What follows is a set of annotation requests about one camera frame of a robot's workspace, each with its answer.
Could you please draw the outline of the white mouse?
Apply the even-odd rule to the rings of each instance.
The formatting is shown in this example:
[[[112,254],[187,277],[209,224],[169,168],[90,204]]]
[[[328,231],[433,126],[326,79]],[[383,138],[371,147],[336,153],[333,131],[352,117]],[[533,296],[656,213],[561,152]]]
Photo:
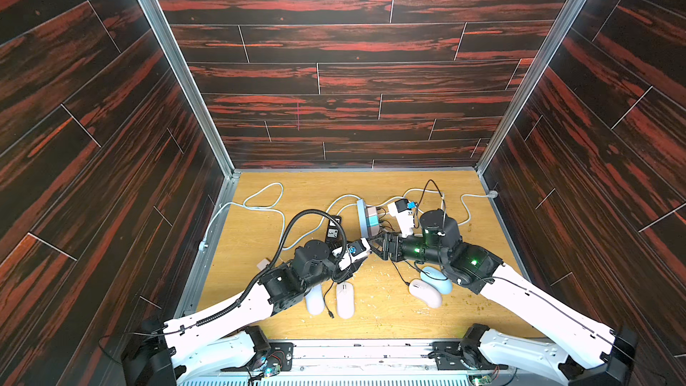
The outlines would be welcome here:
[[[311,316],[318,316],[325,310],[323,287],[317,284],[305,295],[305,306]]]

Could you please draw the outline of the white power strip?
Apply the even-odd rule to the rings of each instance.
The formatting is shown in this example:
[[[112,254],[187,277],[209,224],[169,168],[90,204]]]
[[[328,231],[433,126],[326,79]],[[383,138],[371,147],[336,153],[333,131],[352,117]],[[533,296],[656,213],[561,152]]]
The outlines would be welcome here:
[[[357,215],[360,223],[361,236],[371,239],[380,232],[380,219],[378,208],[367,205],[362,198],[357,200]]]

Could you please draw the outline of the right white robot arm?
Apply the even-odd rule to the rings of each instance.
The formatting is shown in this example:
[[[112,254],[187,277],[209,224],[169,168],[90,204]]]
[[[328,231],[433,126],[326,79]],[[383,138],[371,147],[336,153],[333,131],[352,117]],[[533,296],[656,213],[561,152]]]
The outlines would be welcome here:
[[[450,282],[505,307],[546,336],[534,341],[476,323],[454,357],[473,369],[511,366],[562,385],[626,385],[638,338],[585,316],[528,282],[486,248],[463,240],[455,220],[437,209],[420,218],[397,214],[400,232],[382,231],[370,243],[384,260],[432,264]]]

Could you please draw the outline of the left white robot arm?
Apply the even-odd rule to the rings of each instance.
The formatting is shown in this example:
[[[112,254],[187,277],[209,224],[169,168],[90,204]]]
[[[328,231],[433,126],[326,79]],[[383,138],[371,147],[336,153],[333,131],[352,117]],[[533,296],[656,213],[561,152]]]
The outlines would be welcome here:
[[[262,367],[270,344],[257,323],[301,301],[321,313],[323,283],[343,282],[369,253],[367,239],[340,247],[309,241],[232,298],[190,316],[144,321],[121,353],[126,384],[180,385],[223,369]]]

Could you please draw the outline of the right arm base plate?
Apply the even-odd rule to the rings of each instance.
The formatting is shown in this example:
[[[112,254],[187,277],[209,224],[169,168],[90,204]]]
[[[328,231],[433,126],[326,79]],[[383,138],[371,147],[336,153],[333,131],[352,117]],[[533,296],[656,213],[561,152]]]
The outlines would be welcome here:
[[[491,328],[475,323],[457,341],[434,341],[432,351],[427,355],[436,361],[439,371],[486,370],[507,368],[505,365],[492,364],[479,350],[482,336]]]

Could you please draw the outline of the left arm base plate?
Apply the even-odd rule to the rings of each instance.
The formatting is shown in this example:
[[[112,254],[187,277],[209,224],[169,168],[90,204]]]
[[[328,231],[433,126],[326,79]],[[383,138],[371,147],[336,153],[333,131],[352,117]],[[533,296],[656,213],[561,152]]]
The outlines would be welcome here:
[[[240,366],[251,373],[261,372],[264,377],[290,372],[293,366],[295,344],[289,341],[269,341],[258,326],[243,329],[251,343],[248,345],[250,360]]]

